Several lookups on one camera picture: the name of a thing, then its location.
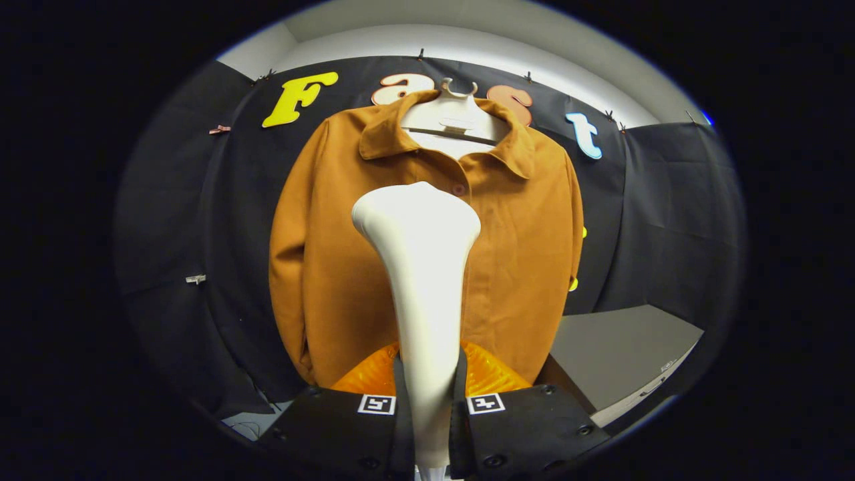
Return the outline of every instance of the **white wall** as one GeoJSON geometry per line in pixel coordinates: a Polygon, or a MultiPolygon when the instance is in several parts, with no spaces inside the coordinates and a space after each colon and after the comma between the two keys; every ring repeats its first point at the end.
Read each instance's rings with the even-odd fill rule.
{"type": "MultiPolygon", "coordinates": [[[[359,56],[416,56],[424,48],[425,56],[497,68],[521,77],[530,71],[533,80],[540,84],[578,98],[600,111],[613,110],[615,119],[627,128],[688,120],[683,112],[685,96],[679,89],[670,91],[670,102],[674,105],[669,108],[674,111],[663,114],[667,115],[665,119],[656,117],[625,91],[580,65],[491,33],[439,25],[385,25],[333,33],[301,43],[287,27],[289,21],[293,21],[293,17],[266,27],[218,60],[255,79],[270,69],[282,72],[359,56]]],[[[665,103],[666,98],[660,91],[657,90],[657,98],[665,103]]]]}
{"type": "MultiPolygon", "coordinates": [[[[425,56],[497,68],[521,77],[530,71],[535,82],[598,110],[614,110],[615,119],[628,128],[659,123],[629,95],[578,65],[515,40],[458,27],[385,25],[334,33],[298,44],[274,69],[282,72],[356,56],[417,56],[421,48],[425,49],[425,56]]],[[[487,87],[484,86],[479,97],[487,87]]]]}
{"type": "Polygon", "coordinates": [[[285,22],[277,21],[225,51],[217,60],[254,80],[267,74],[297,43],[285,22]]]}

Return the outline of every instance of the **black fabric backdrop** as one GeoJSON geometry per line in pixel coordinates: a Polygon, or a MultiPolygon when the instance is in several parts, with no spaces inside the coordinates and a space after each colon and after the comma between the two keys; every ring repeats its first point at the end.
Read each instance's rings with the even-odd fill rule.
{"type": "Polygon", "coordinates": [[[570,155],[579,177],[587,238],[579,287],[564,314],[653,304],[701,329],[736,305],[745,245],[739,183],[708,127],[665,124],[622,132],[605,113],[536,81],[463,62],[351,58],[272,74],[252,84],[213,62],[169,100],[127,166],[116,208],[116,265],[127,309],[158,364],[216,416],[269,413],[304,385],[276,331],[267,265],[280,191],[304,142],[341,110],[371,105],[380,79],[423,74],[452,88],[506,85],[529,93],[531,127],[570,155]],[[336,72],[292,123],[262,128],[282,85],[336,72]],[[567,113],[597,129],[592,159],[567,113]],[[208,134],[217,124],[231,132],[208,134]],[[186,276],[207,275],[197,286],[186,276]],[[159,295],[142,295],[160,289],[159,295]],[[187,292],[196,296],[185,300],[187,292]],[[247,380],[246,372],[251,378],[247,380]]]}

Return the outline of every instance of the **clothespin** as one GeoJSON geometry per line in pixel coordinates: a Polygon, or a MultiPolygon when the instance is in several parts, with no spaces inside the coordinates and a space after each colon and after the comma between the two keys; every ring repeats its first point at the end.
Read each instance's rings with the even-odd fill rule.
{"type": "Polygon", "coordinates": [[[217,125],[216,128],[212,128],[208,131],[208,135],[217,135],[222,134],[223,132],[231,132],[232,128],[227,127],[225,125],[217,125]]]}
{"type": "Polygon", "coordinates": [[[205,274],[199,274],[198,276],[189,276],[189,277],[184,278],[184,280],[188,284],[196,284],[196,285],[199,285],[200,282],[205,282],[207,279],[208,279],[208,276],[206,276],[205,274]]]}

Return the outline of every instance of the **white hanger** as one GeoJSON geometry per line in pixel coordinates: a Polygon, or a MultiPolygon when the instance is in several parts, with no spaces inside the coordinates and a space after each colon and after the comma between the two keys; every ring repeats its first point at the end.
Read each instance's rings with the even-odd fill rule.
{"type": "Polygon", "coordinates": [[[475,103],[478,84],[472,82],[469,93],[452,92],[450,84],[451,79],[444,78],[436,99],[410,107],[401,119],[401,128],[489,145],[496,145],[508,134],[507,122],[491,116],[475,103]]]}

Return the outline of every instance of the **cable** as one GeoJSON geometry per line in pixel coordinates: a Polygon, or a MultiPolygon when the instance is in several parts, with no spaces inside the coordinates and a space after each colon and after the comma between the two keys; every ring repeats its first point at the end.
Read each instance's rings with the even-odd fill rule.
{"type": "Polygon", "coordinates": [[[256,437],[252,441],[258,441],[258,439],[261,438],[262,427],[259,426],[258,423],[253,423],[252,421],[244,421],[242,423],[234,423],[233,425],[229,425],[228,427],[234,429],[234,426],[236,426],[236,425],[242,425],[242,426],[243,425],[256,425],[257,431],[253,431],[251,427],[248,427],[248,426],[245,426],[245,427],[247,429],[249,429],[250,432],[256,437]]]}

